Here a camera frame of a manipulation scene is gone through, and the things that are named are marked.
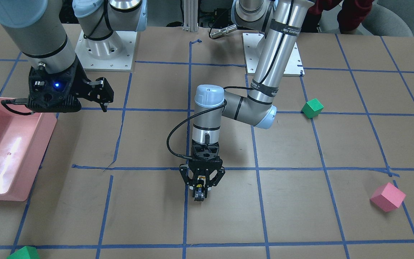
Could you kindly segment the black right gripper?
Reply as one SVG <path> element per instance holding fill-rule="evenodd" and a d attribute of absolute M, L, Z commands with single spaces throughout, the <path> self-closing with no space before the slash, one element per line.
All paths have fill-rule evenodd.
<path fill-rule="evenodd" d="M 74 61 L 67 70 L 67 82 L 68 103 L 78 102 L 78 98 L 84 98 L 97 102 L 106 113 L 109 103 L 114 101 L 114 91 L 108 80 L 105 77 L 99 77 L 95 81 L 89 80 L 79 61 Z"/>

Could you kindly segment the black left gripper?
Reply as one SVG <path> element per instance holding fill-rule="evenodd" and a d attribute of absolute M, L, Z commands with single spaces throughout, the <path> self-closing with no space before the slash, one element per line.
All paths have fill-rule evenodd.
<path fill-rule="evenodd" d="M 225 175 L 223 161 L 219 156 L 219 143 L 191 143 L 191 158 L 188 164 L 181 164 L 179 172 L 190 190 L 194 189 L 199 176 L 206 177 L 206 187 L 217 186 Z"/>

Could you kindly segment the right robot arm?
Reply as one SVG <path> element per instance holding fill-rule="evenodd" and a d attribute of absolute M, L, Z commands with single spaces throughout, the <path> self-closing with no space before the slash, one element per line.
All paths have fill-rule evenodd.
<path fill-rule="evenodd" d="M 11 113 L 76 113 L 81 99 L 97 103 L 105 113 L 114 91 L 105 77 L 87 77 L 61 22 L 62 0 L 0 0 L 0 24 L 31 64 L 28 97 L 3 99 Z M 144 31 L 146 0 L 74 0 L 74 16 L 91 58 L 109 60 L 124 52 L 118 32 Z"/>

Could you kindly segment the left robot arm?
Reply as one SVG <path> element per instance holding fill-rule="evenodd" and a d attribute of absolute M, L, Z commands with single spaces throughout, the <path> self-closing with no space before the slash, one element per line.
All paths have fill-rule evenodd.
<path fill-rule="evenodd" d="M 291 59 L 301 26 L 315 0 L 235 0 L 231 19 L 262 35 L 256 44 L 244 44 L 244 51 L 256 47 L 258 57 L 247 61 L 252 74 L 247 95 L 230 93 L 224 87 L 202 84 L 194 95 L 191 122 L 191 152 L 177 154 L 187 163 L 179 167 L 190 190 L 204 196 L 225 175 L 220 159 L 221 120 L 227 117 L 258 128 L 270 128 L 277 108 L 273 101 Z"/>

